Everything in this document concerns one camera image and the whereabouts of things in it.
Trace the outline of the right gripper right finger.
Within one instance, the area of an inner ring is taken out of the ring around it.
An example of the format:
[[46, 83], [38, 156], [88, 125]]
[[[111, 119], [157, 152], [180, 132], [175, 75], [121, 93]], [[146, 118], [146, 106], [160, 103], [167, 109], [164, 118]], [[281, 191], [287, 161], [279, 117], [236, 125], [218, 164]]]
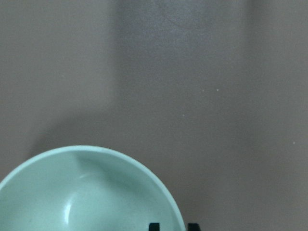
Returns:
[[200, 226], [198, 223], [188, 223], [187, 231], [200, 231]]

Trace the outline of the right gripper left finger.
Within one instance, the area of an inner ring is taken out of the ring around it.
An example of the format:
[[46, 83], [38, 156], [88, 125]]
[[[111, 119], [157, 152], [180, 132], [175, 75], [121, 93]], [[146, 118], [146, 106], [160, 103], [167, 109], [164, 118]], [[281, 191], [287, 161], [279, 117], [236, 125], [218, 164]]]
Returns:
[[160, 231], [160, 223], [150, 223], [149, 231]]

